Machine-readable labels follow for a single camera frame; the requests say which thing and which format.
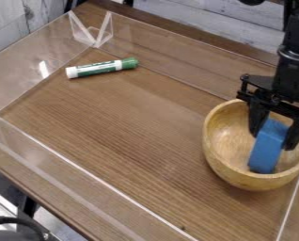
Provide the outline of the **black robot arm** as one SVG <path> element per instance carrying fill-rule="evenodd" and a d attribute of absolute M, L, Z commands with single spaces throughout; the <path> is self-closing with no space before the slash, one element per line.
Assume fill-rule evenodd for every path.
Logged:
<path fill-rule="evenodd" d="M 237 97 L 247 102 L 249 131 L 257 137 L 271 112 L 293 124 L 285 135 L 283 149 L 299 144 L 299 0 L 285 1 L 285 38 L 278 48 L 279 62 L 273 76 L 243 74 Z"/>

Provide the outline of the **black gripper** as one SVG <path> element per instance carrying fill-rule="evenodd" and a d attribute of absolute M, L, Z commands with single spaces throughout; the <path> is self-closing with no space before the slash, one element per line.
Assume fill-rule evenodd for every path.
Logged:
<path fill-rule="evenodd" d="M 247 102 L 249 131 L 254 137 L 265 125 L 270 112 L 297 119 L 289 128 L 285 149 L 291 151 L 299 143 L 299 106 L 297 100 L 273 88 L 274 78 L 255 74 L 241 76 L 242 86 L 237 97 Z"/>

